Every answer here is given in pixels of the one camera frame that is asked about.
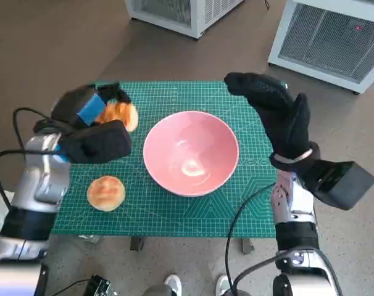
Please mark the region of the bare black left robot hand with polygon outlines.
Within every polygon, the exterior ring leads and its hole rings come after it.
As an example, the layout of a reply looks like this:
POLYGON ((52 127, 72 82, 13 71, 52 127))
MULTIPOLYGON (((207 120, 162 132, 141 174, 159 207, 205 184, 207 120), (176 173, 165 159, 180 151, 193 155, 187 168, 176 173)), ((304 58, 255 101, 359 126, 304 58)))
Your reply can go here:
POLYGON ((51 118, 81 129, 91 126, 111 100, 130 103, 118 83, 86 84, 66 92, 53 106, 51 118))

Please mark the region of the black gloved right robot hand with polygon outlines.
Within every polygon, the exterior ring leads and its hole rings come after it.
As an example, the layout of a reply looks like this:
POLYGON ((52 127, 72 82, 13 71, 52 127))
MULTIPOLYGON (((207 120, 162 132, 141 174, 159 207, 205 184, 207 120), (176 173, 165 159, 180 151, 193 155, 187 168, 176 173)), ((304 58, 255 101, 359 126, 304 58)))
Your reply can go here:
POLYGON ((310 149, 310 109, 305 94, 292 98, 278 80, 258 73, 231 72, 228 92, 243 96, 258 113, 274 153, 293 160, 310 149))

